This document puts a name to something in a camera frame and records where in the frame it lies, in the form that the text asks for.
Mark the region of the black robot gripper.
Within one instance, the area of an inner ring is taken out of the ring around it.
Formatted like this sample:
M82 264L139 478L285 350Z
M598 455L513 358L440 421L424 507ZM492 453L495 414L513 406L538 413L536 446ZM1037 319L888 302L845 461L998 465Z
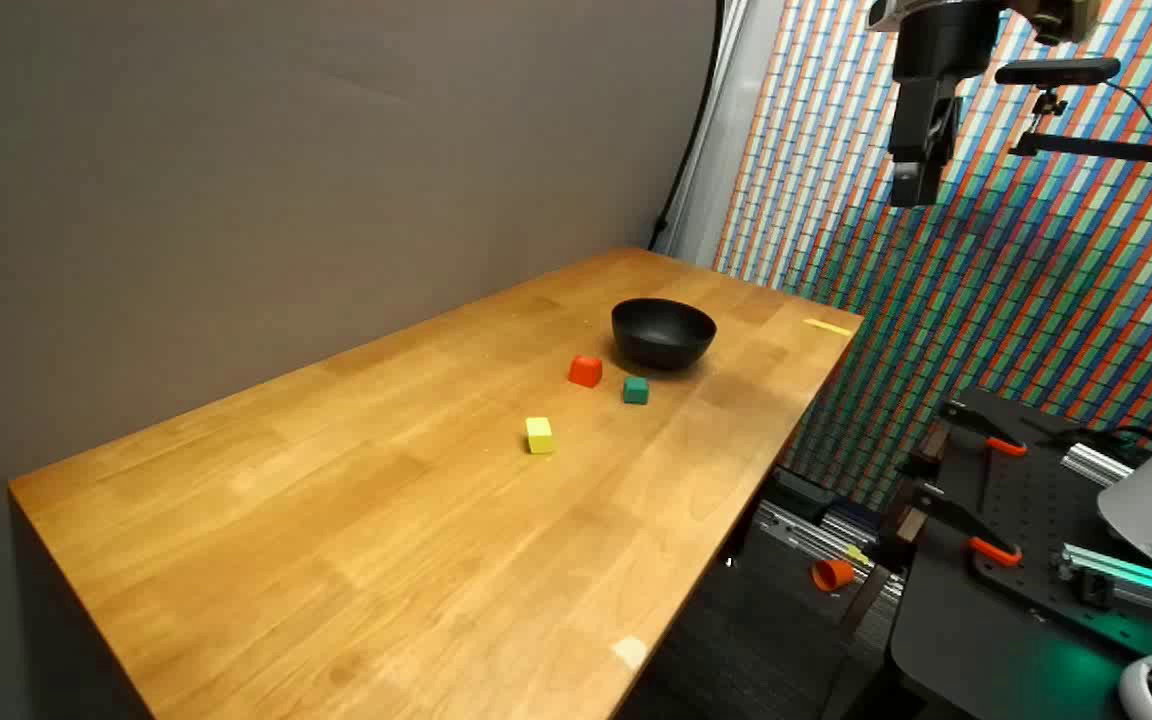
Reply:
M942 169L957 153L957 87L987 66L998 8L991 0L915 0L898 19L890 80L896 126L888 141L896 207L937 205Z

